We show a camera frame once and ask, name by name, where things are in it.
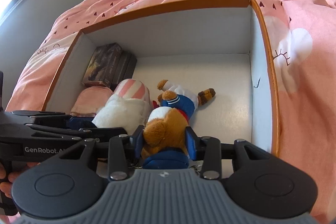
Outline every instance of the human hand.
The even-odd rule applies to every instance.
[[[2,191],[6,197],[12,198],[11,191],[12,191],[12,184],[14,180],[21,175],[25,170],[34,167],[38,164],[38,162],[28,162],[27,166],[24,167],[19,172],[12,172],[8,175],[8,181],[9,182],[1,182],[0,183],[0,191]],[[0,163],[0,179],[4,179],[6,177],[6,170],[3,167],[3,165]]]

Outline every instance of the finger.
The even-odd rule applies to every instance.
[[[5,194],[10,195],[12,190],[12,184],[9,182],[1,182],[0,183],[0,190],[1,192],[4,192]]]
[[[14,180],[16,180],[16,178],[17,178],[19,175],[21,175],[21,174],[22,174],[22,172],[12,172],[12,173],[10,173],[10,174],[8,175],[8,180],[9,180],[9,182],[13,183]]]
[[[6,177],[6,170],[0,162],[0,179],[4,179]]]
[[[36,165],[39,165],[40,163],[39,162],[27,162],[27,166],[29,167],[29,168],[32,168],[32,167],[34,167],[34,166],[36,166]]]

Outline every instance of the pink bedding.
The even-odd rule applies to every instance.
[[[85,0],[63,13],[27,63],[7,110],[41,109],[72,40],[67,36],[117,14],[170,1],[175,0]],[[312,215],[327,223],[336,217],[336,0],[257,2],[278,80],[280,157],[315,179],[319,196]]]

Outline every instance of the dark book cover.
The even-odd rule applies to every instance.
[[[136,64],[137,64],[137,59],[134,55],[132,55],[128,62],[128,66],[127,66],[127,69],[124,75],[124,79],[130,79],[133,77]]]
[[[85,72],[83,84],[110,87],[121,52],[122,48],[117,43],[97,47]]]
[[[113,50],[113,53],[111,55],[110,62],[107,65],[107,68],[106,68],[106,71],[105,71],[105,77],[104,77],[104,84],[107,87],[111,86],[112,79],[113,79],[114,74],[116,72],[121,53],[123,51],[123,49],[117,43],[114,44],[113,49],[114,50]]]
[[[131,59],[131,56],[132,54],[130,52],[125,52],[125,51],[122,52],[120,59],[119,59],[118,66],[113,76],[112,84],[110,87],[111,90],[114,91],[117,85],[124,79],[125,72],[126,72],[128,63]]]

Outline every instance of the gray wall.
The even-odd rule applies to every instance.
[[[5,107],[25,64],[41,45],[56,18],[83,0],[23,0],[0,25],[0,70]]]

